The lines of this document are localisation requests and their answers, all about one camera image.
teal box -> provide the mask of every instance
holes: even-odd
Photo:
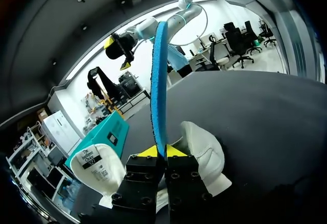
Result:
[[[118,157],[121,157],[128,129],[128,123],[118,114],[117,111],[114,111],[86,135],[66,160],[65,165],[70,168],[73,156],[77,152],[94,144],[106,144],[115,151]]]

shoe label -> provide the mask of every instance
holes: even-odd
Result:
[[[76,158],[83,169],[91,171],[98,181],[104,182],[110,179],[108,171],[103,166],[102,158],[94,145],[76,153]]]

white wall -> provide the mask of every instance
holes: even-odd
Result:
[[[225,2],[224,0],[217,0],[212,2],[201,3],[208,14],[208,26],[203,36],[209,35],[210,33],[215,33],[218,39],[222,38],[220,29],[223,28],[225,23],[234,22],[236,27],[241,28],[245,26],[245,21],[251,21],[253,30],[259,34],[259,17],[254,13],[250,12],[248,9],[233,6]],[[158,21],[167,20],[170,16],[175,14],[179,10],[173,10],[168,13],[162,14],[157,18]],[[189,22],[182,30],[180,30],[175,37],[172,39],[173,44],[185,44],[197,38],[205,27],[206,18],[205,13],[202,12],[198,17],[194,18]],[[182,47],[186,53],[186,57],[190,57],[191,54],[189,49],[194,52],[198,50],[196,45],[191,44],[186,47]],[[118,82],[118,77],[124,72],[120,71],[120,67],[124,61],[125,57],[122,56],[116,60],[109,59],[105,52],[102,51],[98,54],[82,71],[75,76],[75,78],[70,83],[69,87],[62,93],[61,103],[64,105],[67,102],[69,105],[66,107],[71,107],[71,111],[67,112],[71,120],[76,124],[76,126],[81,129],[81,117],[87,116],[86,108],[81,100],[85,97],[87,93],[90,92],[87,87],[87,74],[89,70],[100,67],[103,72],[108,76],[108,78],[114,82]],[[143,42],[137,49],[135,53],[135,59],[132,62],[132,66],[128,69],[133,75],[135,75],[141,84],[141,86],[150,90],[150,78],[151,78],[151,65],[152,65],[152,43],[149,41]]]

cardboard box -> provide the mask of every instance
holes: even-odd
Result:
[[[40,122],[43,122],[43,120],[48,117],[48,114],[46,113],[44,108],[38,110],[36,113],[39,117]]]

white cabinet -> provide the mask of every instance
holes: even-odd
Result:
[[[61,111],[44,119],[42,123],[48,136],[66,155],[71,153],[79,142],[80,137],[69,124]]]

